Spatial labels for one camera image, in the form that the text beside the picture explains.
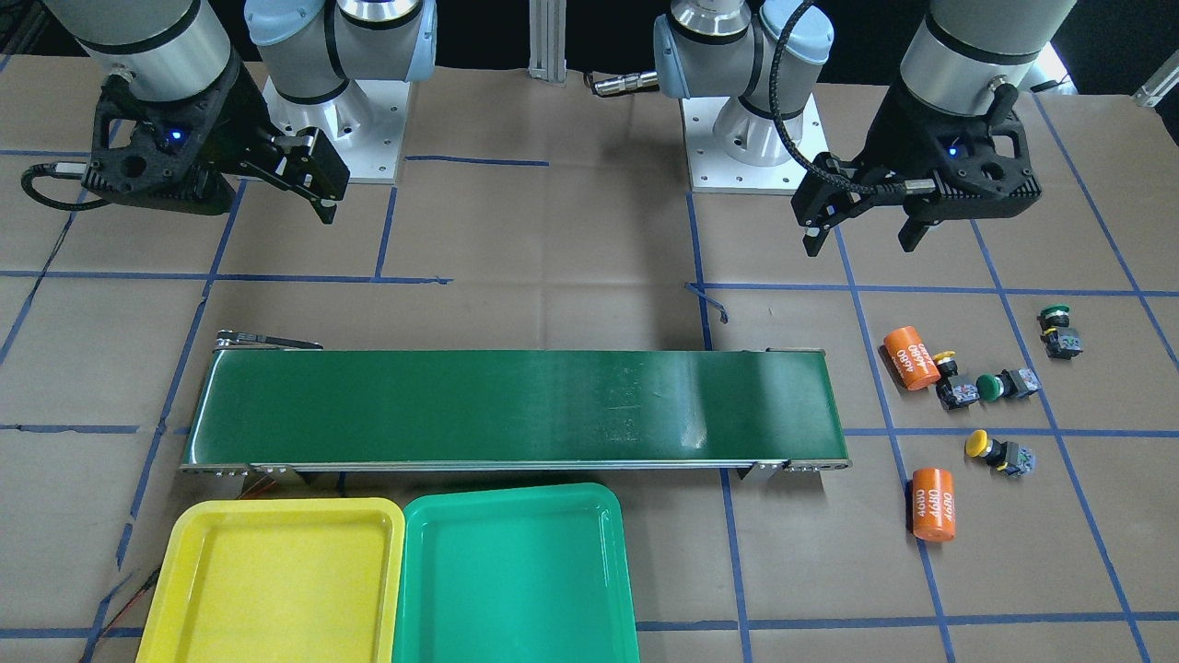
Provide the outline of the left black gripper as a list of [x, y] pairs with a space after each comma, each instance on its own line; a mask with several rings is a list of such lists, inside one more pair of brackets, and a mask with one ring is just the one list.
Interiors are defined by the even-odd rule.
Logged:
[[[893, 85], [859, 155], [852, 160], [816, 155], [814, 168], [862, 186], [935, 180], [934, 192], [903, 202], [909, 216], [898, 244], [904, 252], [917, 248], [934, 221], [1012, 218], [1043, 196], [1014, 110], [1017, 97], [1013, 85], [999, 85], [984, 92], [981, 114], [954, 116], [933, 109], [905, 85]], [[806, 255], [817, 256], [834, 227], [867, 214], [876, 203], [876, 193], [854, 193], [806, 173], [792, 196]]]

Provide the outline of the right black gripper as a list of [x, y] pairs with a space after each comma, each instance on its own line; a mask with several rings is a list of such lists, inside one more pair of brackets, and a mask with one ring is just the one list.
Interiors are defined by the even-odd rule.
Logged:
[[332, 224], [350, 171], [320, 127], [279, 134], [238, 55], [208, 88], [144, 101], [127, 73], [110, 72], [94, 112], [83, 185], [101, 201], [172, 214], [222, 215], [233, 202], [225, 175], [252, 176], [309, 202]]

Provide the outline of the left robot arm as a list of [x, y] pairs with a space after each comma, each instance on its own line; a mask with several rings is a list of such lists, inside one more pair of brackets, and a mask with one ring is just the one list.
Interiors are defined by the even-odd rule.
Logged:
[[[872, 206], [901, 206], [913, 251], [946, 221], [1003, 219], [1043, 197], [1016, 113], [1020, 83], [1071, 1], [933, 1], [872, 117], [859, 155], [806, 155], [791, 126], [836, 41], [812, 1], [674, 1], [653, 26], [654, 71], [672, 99], [722, 97], [727, 155], [804, 176], [791, 206], [808, 255]], [[755, 158], [750, 147], [764, 143]]]

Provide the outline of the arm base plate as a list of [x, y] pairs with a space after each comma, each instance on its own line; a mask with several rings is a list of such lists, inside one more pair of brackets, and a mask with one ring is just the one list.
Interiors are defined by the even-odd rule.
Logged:
[[805, 177], [770, 119], [736, 97], [681, 99], [689, 183], [696, 193], [784, 193]]
[[310, 126], [323, 130], [349, 168], [351, 183], [394, 185], [414, 88], [408, 81], [358, 80], [332, 100], [299, 105], [282, 98], [269, 78], [263, 97], [271, 122], [286, 134]]

